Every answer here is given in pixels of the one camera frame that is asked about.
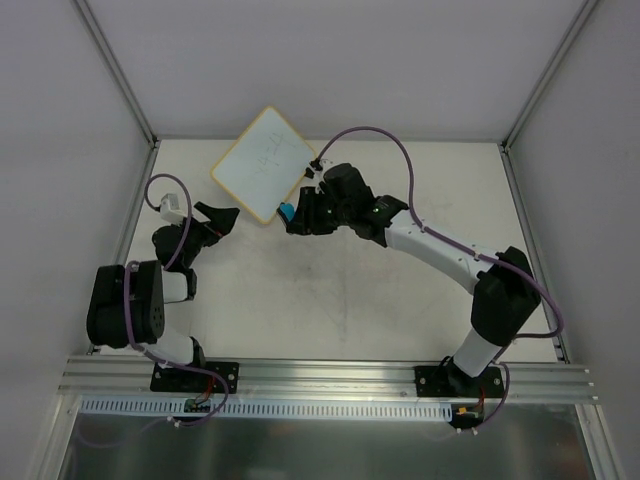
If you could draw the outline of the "blue bone shaped eraser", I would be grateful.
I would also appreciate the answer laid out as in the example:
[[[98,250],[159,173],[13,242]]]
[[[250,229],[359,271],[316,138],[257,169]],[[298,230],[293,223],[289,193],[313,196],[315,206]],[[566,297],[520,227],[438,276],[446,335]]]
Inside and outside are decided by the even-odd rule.
[[[291,203],[282,202],[278,206],[277,215],[284,224],[288,224],[295,216],[295,207]]]

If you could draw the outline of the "yellow framed whiteboard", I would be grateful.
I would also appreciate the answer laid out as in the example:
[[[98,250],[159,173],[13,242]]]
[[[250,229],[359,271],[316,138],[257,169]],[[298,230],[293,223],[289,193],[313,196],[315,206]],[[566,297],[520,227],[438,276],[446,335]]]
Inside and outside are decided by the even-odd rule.
[[[313,147],[275,107],[268,106],[212,167],[210,176],[266,225],[315,159]]]

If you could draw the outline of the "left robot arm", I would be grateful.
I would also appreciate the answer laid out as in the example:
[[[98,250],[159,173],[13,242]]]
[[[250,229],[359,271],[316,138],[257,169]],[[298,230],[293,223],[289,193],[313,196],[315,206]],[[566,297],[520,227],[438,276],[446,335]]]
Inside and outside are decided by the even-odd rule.
[[[209,367],[200,343],[167,325],[165,306],[189,302],[197,293],[196,257],[231,233],[240,210],[214,208],[202,202],[195,210],[205,219],[188,219],[166,206],[166,225],[151,236],[156,258],[126,268],[115,264],[98,268],[88,313],[89,341],[111,349],[131,347],[163,368],[188,390],[208,381]]]

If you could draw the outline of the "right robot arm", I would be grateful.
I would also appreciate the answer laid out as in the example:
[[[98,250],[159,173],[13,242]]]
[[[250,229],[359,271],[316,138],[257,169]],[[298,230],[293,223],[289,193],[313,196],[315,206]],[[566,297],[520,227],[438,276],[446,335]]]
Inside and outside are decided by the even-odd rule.
[[[407,203],[375,195],[350,164],[327,170],[318,186],[300,189],[297,205],[282,203],[277,214],[292,235],[329,235],[348,227],[363,240],[428,264],[471,295],[470,331],[436,376],[458,397],[479,391],[491,361],[541,303],[540,293],[528,280],[531,269],[521,250],[510,247],[486,253],[446,240],[439,232],[427,232]]]

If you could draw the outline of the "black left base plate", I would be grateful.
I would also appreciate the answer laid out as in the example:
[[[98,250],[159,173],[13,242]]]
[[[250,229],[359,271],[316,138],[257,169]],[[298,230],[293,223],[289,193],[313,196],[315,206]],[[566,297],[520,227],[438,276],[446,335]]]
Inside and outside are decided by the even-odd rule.
[[[210,361],[206,362],[206,370],[217,373],[228,385],[230,394],[235,394],[240,378],[240,364],[231,361]],[[149,389],[159,393],[204,393],[209,381],[213,381],[212,392],[224,393],[224,387],[220,380],[214,380],[209,374],[187,372],[183,369],[162,368],[158,364],[154,365]]]

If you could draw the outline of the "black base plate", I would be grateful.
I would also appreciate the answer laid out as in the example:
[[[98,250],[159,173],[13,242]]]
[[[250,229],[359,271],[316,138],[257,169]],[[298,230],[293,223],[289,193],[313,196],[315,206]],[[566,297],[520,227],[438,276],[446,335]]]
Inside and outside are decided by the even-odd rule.
[[[418,365],[413,368],[416,395],[420,398],[500,398],[504,392],[501,370],[487,367],[469,377],[455,365]]]
[[[231,361],[210,361],[206,362],[206,370],[217,373],[228,385],[230,394],[235,394],[240,378],[240,364]],[[220,380],[214,380],[209,374],[187,372],[183,369],[162,368],[158,364],[154,365],[149,389],[159,393],[204,393],[209,381],[213,381],[212,392],[224,393],[224,387]]]

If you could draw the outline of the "aluminium front rail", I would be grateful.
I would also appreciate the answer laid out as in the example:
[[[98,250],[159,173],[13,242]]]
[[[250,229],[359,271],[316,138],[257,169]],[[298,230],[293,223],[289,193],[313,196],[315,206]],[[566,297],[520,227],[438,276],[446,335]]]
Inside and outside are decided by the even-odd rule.
[[[409,361],[239,359],[236,397],[286,400],[413,401],[418,381]],[[509,363],[506,400],[519,404],[597,405],[589,370],[578,364]],[[154,365],[139,356],[72,356],[59,394],[149,395]]]

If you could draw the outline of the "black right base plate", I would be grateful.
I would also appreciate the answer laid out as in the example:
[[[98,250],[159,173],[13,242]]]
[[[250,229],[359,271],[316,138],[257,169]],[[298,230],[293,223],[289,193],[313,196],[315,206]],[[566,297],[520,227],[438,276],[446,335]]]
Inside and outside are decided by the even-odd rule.
[[[418,365],[413,368],[416,395],[420,398],[500,398],[504,392],[501,370],[487,367],[469,377],[455,365]]]

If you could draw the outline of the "left aluminium frame post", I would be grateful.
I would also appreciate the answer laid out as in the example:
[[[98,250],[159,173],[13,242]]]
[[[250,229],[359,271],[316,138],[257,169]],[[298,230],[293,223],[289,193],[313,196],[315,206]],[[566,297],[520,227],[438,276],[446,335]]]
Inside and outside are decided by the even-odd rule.
[[[158,137],[154,132],[151,123],[143,112],[134,90],[119,62],[94,10],[89,1],[72,0],[71,4],[76,10],[81,23],[84,25],[91,38],[98,55],[103,61],[112,81],[123,98],[130,114],[140,130],[145,142],[154,148],[158,142]]]

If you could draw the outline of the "aluminium frame post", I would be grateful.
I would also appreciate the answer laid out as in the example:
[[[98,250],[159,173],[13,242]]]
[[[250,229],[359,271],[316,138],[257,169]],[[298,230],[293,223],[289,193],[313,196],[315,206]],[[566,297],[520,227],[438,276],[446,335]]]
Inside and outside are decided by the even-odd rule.
[[[533,114],[536,106],[541,101],[544,93],[549,88],[552,80],[555,78],[575,42],[586,27],[588,20],[599,7],[600,3],[600,0],[584,0],[580,3],[577,12],[571,19],[561,39],[545,64],[541,74],[534,83],[534,86],[527,96],[524,105],[517,114],[516,119],[509,128],[504,139],[501,141],[500,147],[505,152],[508,152],[515,144],[518,136],[525,128],[529,117]]]
[[[151,123],[143,112],[134,90],[119,62],[94,10],[89,1],[72,0],[71,4],[76,10],[81,23],[84,25],[91,38],[98,55],[103,61],[112,81],[123,98],[130,114],[140,130],[145,142],[154,148],[158,142],[158,137],[154,132]]]

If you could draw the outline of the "right aluminium frame post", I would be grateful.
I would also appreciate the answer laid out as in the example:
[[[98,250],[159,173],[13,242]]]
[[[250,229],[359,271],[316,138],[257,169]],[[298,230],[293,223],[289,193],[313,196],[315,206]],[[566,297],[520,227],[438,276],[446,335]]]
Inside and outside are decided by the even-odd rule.
[[[588,20],[599,7],[600,3],[600,0],[584,0],[580,3],[577,12],[571,19],[561,39],[545,64],[541,74],[534,83],[534,86],[527,96],[524,105],[517,114],[516,119],[509,128],[504,139],[501,141],[500,147],[505,152],[508,152],[515,144],[518,136],[525,128],[529,117],[533,114],[536,106],[541,101],[544,93],[549,88],[552,80],[555,78],[575,42],[586,27]]]

